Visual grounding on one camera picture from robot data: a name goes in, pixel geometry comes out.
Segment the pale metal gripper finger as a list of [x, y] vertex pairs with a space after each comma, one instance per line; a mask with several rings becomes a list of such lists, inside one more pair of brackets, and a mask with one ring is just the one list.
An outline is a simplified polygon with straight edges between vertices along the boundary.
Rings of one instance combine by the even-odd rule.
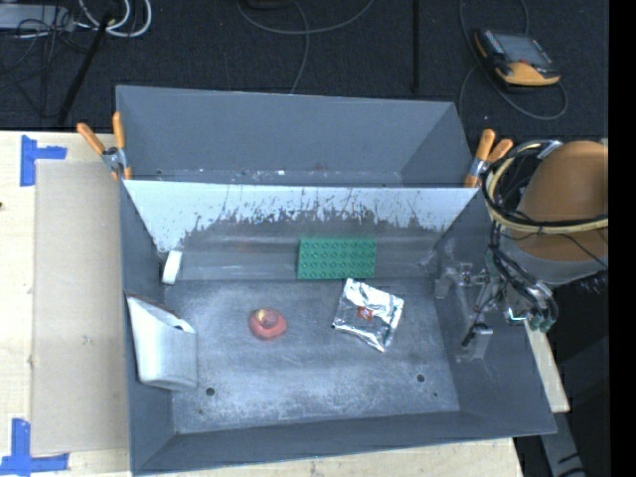
[[434, 282], [434, 297], [445, 298], [451, 287], [472, 287], [476, 285], [472, 264], [444, 265], [440, 276]]
[[493, 335], [494, 329], [488, 325], [471, 326], [459, 344], [455, 361], [460, 364], [483, 361]]

